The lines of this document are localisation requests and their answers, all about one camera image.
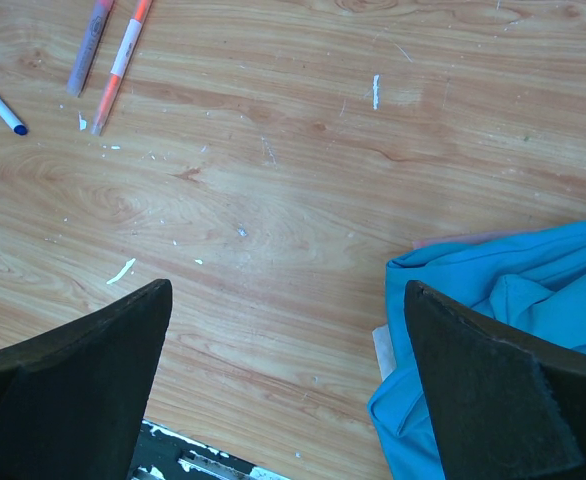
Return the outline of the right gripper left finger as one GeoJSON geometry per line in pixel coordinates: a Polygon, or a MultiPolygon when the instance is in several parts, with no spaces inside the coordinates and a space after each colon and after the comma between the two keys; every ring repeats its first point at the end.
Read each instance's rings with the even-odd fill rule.
{"type": "Polygon", "coordinates": [[[172,311],[154,280],[0,349],[0,479],[125,479],[172,311]]]}

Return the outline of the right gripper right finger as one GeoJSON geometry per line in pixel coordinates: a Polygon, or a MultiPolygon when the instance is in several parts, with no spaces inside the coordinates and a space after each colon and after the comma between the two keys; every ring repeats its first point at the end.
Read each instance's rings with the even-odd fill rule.
{"type": "Polygon", "coordinates": [[[406,328],[448,479],[586,479],[586,354],[419,282],[406,328]]]}

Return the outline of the orange pen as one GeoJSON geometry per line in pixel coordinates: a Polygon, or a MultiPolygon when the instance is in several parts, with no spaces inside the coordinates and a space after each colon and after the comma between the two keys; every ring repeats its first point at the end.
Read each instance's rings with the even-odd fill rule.
{"type": "Polygon", "coordinates": [[[136,4],[133,14],[124,31],[108,80],[93,117],[91,128],[92,135],[99,136],[107,123],[152,3],[152,0],[139,0],[136,4]]]}

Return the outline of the purple pen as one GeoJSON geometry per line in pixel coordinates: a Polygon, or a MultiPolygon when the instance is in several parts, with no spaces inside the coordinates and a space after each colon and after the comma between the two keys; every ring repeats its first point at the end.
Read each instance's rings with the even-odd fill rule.
{"type": "Polygon", "coordinates": [[[113,0],[97,0],[94,3],[67,81],[66,91],[74,97],[79,97],[83,91],[113,4],[113,0]]]}

